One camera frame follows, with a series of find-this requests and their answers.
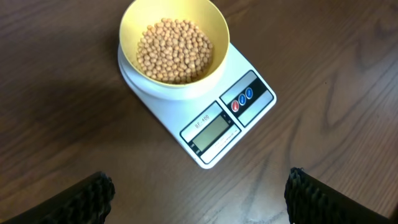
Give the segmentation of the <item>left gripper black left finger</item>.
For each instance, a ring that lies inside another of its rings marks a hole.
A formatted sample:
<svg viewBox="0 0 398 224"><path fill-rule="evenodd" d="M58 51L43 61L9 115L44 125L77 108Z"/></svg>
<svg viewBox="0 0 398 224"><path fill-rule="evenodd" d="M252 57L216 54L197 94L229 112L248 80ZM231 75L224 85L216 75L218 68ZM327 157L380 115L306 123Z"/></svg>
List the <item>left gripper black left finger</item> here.
<svg viewBox="0 0 398 224"><path fill-rule="evenodd" d="M116 191L104 172L96 172L3 224L104 224Z"/></svg>

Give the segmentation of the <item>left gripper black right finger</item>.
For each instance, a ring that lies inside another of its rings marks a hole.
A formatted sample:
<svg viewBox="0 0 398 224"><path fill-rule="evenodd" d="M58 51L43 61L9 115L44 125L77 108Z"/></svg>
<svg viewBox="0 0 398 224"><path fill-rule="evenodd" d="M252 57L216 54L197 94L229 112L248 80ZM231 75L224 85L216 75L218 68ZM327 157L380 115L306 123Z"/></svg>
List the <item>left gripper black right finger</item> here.
<svg viewBox="0 0 398 224"><path fill-rule="evenodd" d="M383 224L391 220L293 167L285 185L289 222L294 224Z"/></svg>

